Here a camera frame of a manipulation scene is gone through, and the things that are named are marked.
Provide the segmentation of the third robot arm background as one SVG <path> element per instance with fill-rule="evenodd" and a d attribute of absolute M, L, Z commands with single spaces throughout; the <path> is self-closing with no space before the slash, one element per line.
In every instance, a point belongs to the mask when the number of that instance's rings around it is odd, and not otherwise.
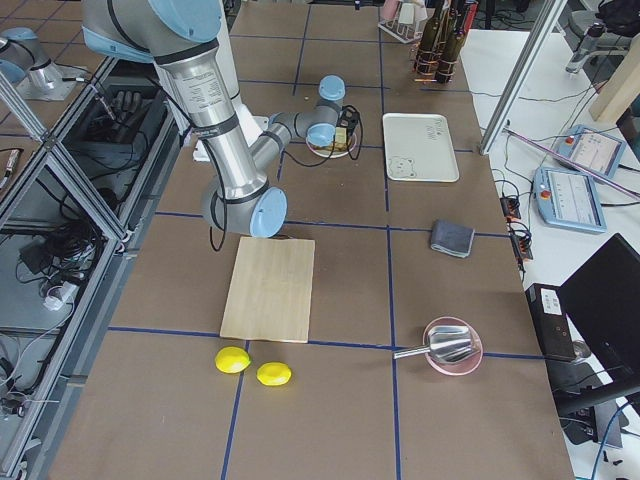
<path fill-rule="evenodd" d="M 63 101 L 75 85 L 73 72 L 55 63 L 27 27 L 1 33 L 1 73 L 26 100 Z"/>

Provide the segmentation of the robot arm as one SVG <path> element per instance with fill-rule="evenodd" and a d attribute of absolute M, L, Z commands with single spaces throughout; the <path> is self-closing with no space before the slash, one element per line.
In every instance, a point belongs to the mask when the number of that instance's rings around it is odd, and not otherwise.
<path fill-rule="evenodd" d="M 346 93 L 336 75 L 319 84 L 313 110 L 278 113 L 255 140 L 246 138 L 224 10 L 219 1 L 86 1 L 83 34 L 93 51 L 154 64 L 201 141 L 217 177 L 203 198 L 206 221 L 225 232 L 269 238 L 288 202 L 265 169 L 294 138 L 329 146 Z"/>

